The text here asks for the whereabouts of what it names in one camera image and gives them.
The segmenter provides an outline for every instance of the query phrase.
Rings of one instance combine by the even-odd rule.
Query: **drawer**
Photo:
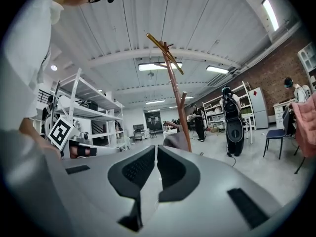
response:
[[[275,107],[275,114],[278,114],[278,113],[283,113],[283,107]]]
[[[283,126],[283,119],[277,119],[276,120],[276,127],[277,127],[277,129],[284,128],[284,126]]]
[[[278,119],[282,119],[283,120],[282,116],[283,116],[283,113],[277,113],[276,114],[276,120],[278,120]]]

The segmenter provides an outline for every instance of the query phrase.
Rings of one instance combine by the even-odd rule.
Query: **pink jacket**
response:
[[[316,155],[316,92],[305,103],[292,103],[296,116],[296,141],[304,157]]]

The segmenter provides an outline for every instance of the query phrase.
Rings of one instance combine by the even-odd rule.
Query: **chair leg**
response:
[[[265,145],[265,151],[264,151],[264,153],[263,153],[263,157],[264,157],[264,156],[265,156],[265,154],[266,154],[267,144],[268,144],[268,139],[266,139],[266,145]]]
[[[278,156],[278,159],[279,159],[279,160],[280,160],[280,158],[281,158],[282,146],[283,146],[283,138],[281,138],[280,154],[279,154],[279,156]]]
[[[299,171],[300,168],[302,167],[304,161],[305,161],[305,157],[303,158],[303,160],[302,160],[300,166],[298,167],[298,169],[295,171],[295,173],[294,173],[295,175],[298,173],[298,171]]]
[[[297,154],[297,151],[298,151],[298,149],[300,148],[300,146],[298,146],[297,147],[297,149],[296,149],[296,151],[295,151],[295,153],[294,153],[294,155],[296,155]]]

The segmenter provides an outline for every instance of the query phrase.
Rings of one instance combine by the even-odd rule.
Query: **brick wall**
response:
[[[241,82],[249,82],[252,89],[260,87],[264,93],[268,115],[274,115],[273,105],[280,101],[293,98],[293,93],[284,88],[284,79],[291,77],[299,85],[308,85],[309,81],[305,70],[297,56],[297,52],[304,48],[311,39],[305,30],[298,30],[287,41],[269,54],[261,62],[237,76],[228,86],[233,89],[241,85]],[[205,97],[196,101],[197,106],[221,95],[221,89],[217,89]],[[190,107],[185,108],[186,114],[192,112]]]

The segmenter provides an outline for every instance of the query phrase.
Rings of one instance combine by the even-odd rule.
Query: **concrete floor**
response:
[[[255,181],[261,187],[271,193],[282,205],[299,196],[309,182],[309,177],[314,171],[314,161],[306,159],[297,175],[295,170],[301,163],[303,156],[299,150],[297,155],[294,152],[297,143],[293,138],[283,140],[281,159],[278,159],[280,150],[280,140],[270,140],[269,150],[263,158],[268,129],[253,130],[253,144],[250,138],[245,139],[241,155],[236,158],[234,166],[241,173]],[[195,154],[204,153],[204,157],[209,157],[223,161],[229,165],[234,164],[234,159],[226,155],[226,135],[223,133],[207,133],[206,140],[200,142],[194,133],[191,139],[192,152]],[[157,138],[145,139],[132,145],[132,148],[141,148],[149,145],[159,145],[163,143],[163,135],[158,134]],[[153,169],[148,181],[141,191],[142,219],[143,224],[151,218],[158,207],[158,194],[162,191],[160,173],[157,166]]]

